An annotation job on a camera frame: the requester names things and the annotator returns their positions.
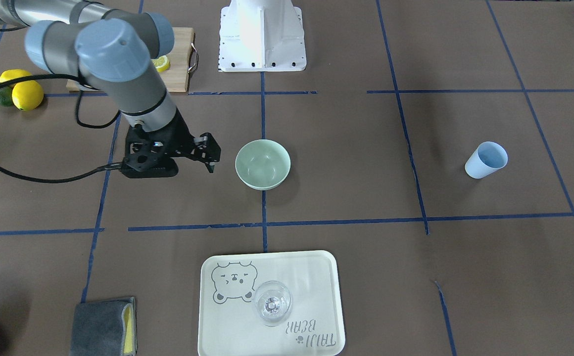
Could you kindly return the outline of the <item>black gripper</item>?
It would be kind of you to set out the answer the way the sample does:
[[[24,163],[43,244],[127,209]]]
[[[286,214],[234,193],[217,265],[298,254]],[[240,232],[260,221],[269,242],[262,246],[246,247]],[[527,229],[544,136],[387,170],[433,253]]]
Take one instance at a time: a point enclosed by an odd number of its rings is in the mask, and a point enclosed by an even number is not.
[[[185,157],[203,162],[206,169],[214,173],[221,160],[220,145],[211,133],[194,138],[179,110],[157,130],[147,131],[147,122],[138,120],[134,124],[134,160],[164,161],[165,158]]]

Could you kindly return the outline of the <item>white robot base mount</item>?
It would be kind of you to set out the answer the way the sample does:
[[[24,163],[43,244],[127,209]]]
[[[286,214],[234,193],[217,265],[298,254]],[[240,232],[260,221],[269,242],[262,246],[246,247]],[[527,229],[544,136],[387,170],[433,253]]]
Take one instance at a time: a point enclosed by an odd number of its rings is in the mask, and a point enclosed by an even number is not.
[[[307,68],[303,14],[290,0],[232,0],[220,20],[220,72]]]

